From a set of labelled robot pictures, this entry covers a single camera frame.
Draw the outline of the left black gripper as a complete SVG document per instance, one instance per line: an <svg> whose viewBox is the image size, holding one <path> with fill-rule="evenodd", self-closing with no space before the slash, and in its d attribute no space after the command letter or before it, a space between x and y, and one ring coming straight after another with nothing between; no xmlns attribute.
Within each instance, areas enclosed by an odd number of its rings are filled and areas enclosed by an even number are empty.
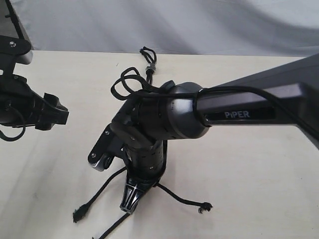
<svg viewBox="0 0 319 239"><path fill-rule="evenodd" d="M57 96L34 92L26 78L14 75L0 77L0 124L8 127L35 127L51 130L55 124L65 125L68 108Z"/></svg>

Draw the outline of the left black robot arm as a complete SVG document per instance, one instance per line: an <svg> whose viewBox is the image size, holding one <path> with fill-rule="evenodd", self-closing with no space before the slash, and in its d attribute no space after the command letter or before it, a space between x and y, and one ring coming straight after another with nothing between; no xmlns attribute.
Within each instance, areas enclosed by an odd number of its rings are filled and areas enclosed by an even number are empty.
<svg viewBox="0 0 319 239"><path fill-rule="evenodd" d="M68 108L57 96L44 93L40 96L19 75L0 77L0 123L14 128L30 127L46 131L55 124L65 125Z"/></svg>

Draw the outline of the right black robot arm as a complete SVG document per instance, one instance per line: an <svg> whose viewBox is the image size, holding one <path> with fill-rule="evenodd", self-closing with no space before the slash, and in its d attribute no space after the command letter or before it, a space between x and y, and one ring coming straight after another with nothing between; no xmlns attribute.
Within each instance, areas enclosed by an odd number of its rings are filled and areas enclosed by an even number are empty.
<svg viewBox="0 0 319 239"><path fill-rule="evenodd" d="M126 96L110 128L124 143L127 181L121 209L131 214L147 191L157 186L173 139L197 139L215 125L293 125L319 143L319 57L313 55L211 88L168 81L152 85L155 67L143 78L134 67L117 80Z"/></svg>

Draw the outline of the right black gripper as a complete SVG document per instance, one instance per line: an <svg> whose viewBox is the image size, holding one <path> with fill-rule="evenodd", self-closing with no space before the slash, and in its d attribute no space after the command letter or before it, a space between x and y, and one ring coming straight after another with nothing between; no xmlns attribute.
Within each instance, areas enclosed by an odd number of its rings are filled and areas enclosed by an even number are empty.
<svg viewBox="0 0 319 239"><path fill-rule="evenodd" d="M160 170L158 167L145 170L133 170L124 167L126 173L124 194L120 204L120 209L125 213L132 214L140 199L159 180Z"/></svg>

